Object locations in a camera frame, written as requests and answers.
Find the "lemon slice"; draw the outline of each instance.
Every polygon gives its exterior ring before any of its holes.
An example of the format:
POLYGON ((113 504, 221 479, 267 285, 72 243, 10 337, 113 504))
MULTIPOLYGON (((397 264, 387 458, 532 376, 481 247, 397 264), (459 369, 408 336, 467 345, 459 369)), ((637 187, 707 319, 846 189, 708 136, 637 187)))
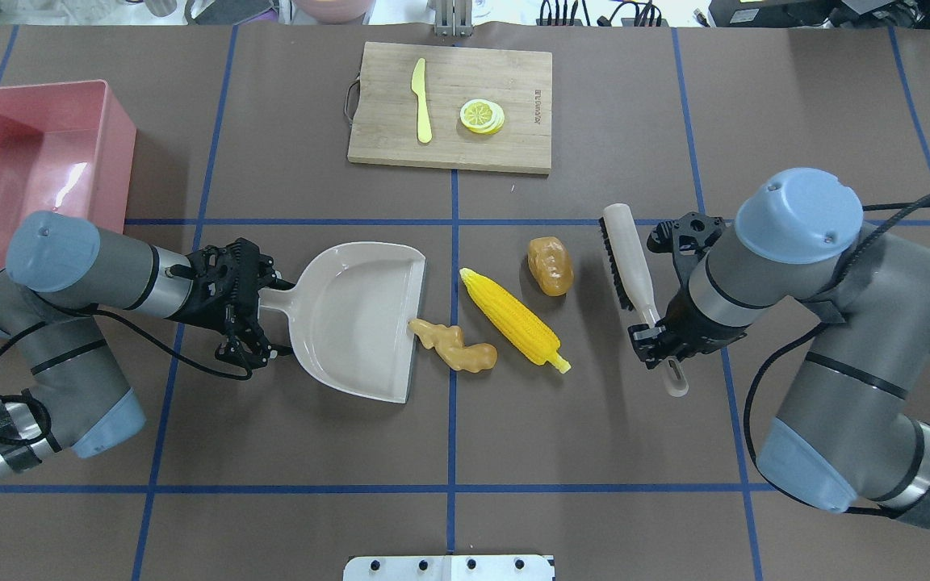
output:
POLYGON ((501 109, 501 106, 498 106, 497 103, 491 103, 494 110, 494 118, 491 119, 490 126, 480 130, 477 133, 484 136, 493 136, 494 133, 500 132, 501 128, 505 125, 505 110, 501 109))
POLYGON ((466 102, 462 105, 459 117, 469 132, 485 136, 500 132, 505 125, 505 110, 487 99, 472 99, 466 102))
POLYGON ((483 99, 472 99, 470 102, 463 104, 460 113, 462 125, 465 125, 473 132, 489 128, 491 121, 494 120, 494 107, 490 107, 491 104, 493 103, 483 99))

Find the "pink bin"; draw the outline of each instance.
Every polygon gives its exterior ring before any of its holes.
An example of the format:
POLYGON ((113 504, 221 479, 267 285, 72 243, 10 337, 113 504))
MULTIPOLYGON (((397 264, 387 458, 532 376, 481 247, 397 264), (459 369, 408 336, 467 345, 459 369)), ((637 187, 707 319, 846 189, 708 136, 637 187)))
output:
POLYGON ((106 81, 0 87, 0 269, 31 212, 121 232, 136 126, 106 81))

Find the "dustpan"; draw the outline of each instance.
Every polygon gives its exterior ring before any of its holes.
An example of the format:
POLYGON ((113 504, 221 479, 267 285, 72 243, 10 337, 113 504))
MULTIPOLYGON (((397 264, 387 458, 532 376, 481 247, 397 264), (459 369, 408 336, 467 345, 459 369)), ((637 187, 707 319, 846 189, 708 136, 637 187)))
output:
POLYGON ((318 382, 404 403, 414 354, 425 257, 385 242, 350 242, 318 254, 292 290, 261 290, 261 308, 285 313, 296 360, 318 382))

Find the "corn cob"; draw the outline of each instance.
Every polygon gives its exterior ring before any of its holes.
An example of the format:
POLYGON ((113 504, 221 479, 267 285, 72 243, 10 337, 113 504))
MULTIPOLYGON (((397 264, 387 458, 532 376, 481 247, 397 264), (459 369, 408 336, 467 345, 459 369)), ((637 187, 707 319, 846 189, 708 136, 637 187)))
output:
POLYGON ((535 365, 550 362, 560 373, 572 368, 558 354, 555 332, 500 284, 470 269, 458 271, 469 297, 498 331, 535 365))

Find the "wooden cutting board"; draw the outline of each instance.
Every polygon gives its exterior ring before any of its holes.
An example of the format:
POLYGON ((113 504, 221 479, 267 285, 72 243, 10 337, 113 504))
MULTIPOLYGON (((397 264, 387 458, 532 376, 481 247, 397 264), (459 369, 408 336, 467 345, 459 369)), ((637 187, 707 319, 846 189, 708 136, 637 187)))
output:
POLYGON ((365 43, 361 98, 347 159, 355 163, 488 172, 551 172, 551 53, 365 43), (411 73, 425 58, 433 139, 417 139, 411 73), (458 113, 469 99, 497 102, 505 127, 469 132, 458 113))

